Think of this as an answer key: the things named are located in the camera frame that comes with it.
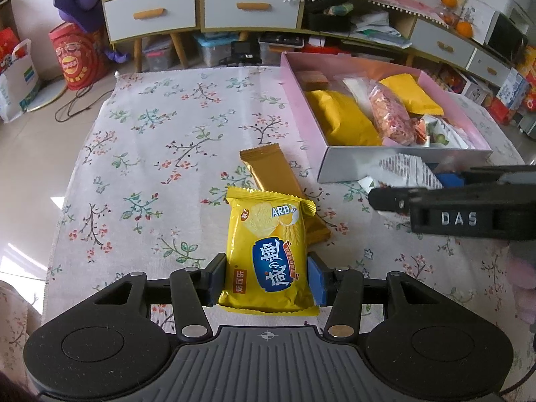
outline white drawer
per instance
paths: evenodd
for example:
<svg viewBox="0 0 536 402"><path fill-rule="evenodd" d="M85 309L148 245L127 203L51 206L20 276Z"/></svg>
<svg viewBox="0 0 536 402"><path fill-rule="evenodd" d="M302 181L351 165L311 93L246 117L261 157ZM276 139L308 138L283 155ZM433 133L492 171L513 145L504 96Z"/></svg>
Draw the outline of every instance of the white drawer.
<svg viewBox="0 0 536 402"><path fill-rule="evenodd" d="M502 86L510 73L508 66L503 65L479 49L475 50L466 69L496 86Z"/></svg>
<svg viewBox="0 0 536 402"><path fill-rule="evenodd" d="M467 66L475 48L463 39L422 19L417 19L411 33L411 42L415 49L461 68Z"/></svg>
<svg viewBox="0 0 536 402"><path fill-rule="evenodd" d="M195 0L111 0L104 7L111 41L196 25ZM149 18L134 18L154 9L164 11Z"/></svg>
<svg viewBox="0 0 536 402"><path fill-rule="evenodd" d="M264 4L263 10L244 10L238 9L237 3L266 4ZM295 29L298 8L298 1L205 0L205 28L268 27Z"/></svg>

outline drawer handle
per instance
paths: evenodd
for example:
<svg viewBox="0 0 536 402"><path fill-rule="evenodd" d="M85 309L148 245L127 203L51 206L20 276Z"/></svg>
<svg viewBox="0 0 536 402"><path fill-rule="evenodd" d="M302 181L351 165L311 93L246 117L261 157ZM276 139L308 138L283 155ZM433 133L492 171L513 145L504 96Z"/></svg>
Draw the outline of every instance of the drawer handle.
<svg viewBox="0 0 536 402"><path fill-rule="evenodd" d="M271 8L270 3L237 3L237 9L240 10L270 10Z"/></svg>
<svg viewBox="0 0 536 402"><path fill-rule="evenodd" d="M136 12L134 14L134 19L149 19L156 18L157 16L162 16L165 12L163 7L159 9L144 10L141 12Z"/></svg>
<svg viewBox="0 0 536 402"><path fill-rule="evenodd" d="M438 41L438 47L446 51L447 53L454 53L454 48L452 48L450 45L445 45L441 41Z"/></svg>

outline red bucket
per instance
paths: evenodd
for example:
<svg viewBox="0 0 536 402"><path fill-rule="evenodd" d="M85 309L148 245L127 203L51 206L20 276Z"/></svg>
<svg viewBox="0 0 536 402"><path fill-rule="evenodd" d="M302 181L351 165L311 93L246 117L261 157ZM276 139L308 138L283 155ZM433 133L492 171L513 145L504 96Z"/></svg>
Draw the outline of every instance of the red bucket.
<svg viewBox="0 0 536 402"><path fill-rule="evenodd" d="M105 76L108 60L102 52L102 30L84 33L76 24L65 22L48 37L70 90L85 88Z"/></svg>

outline blue label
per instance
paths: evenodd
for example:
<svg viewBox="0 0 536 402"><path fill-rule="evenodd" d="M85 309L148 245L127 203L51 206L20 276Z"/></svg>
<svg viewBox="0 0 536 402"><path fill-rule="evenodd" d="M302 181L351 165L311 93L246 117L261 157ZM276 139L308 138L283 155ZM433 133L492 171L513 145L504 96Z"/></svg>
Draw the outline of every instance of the blue label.
<svg viewBox="0 0 536 402"><path fill-rule="evenodd" d="M285 290L294 281L290 276L290 265L283 248L284 244L285 242L277 237L267 237L256 241L253 245L251 253L255 275L259 285L266 291Z"/></svg>

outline white paper bag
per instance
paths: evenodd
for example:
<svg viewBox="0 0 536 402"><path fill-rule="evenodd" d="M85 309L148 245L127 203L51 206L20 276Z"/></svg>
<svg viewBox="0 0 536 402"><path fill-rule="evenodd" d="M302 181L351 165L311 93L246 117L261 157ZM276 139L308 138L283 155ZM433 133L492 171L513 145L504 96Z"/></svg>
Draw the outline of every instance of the white paper bag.
<svg viewBox="0 0 536 402"><path fill-rule="evenodd" d="M15 53L24 48L26 55ZM30 56L30 40L18 44L12 53L13 63L0 74L0 118L8 123L26 111L39 91L39 77Z"/></svg>

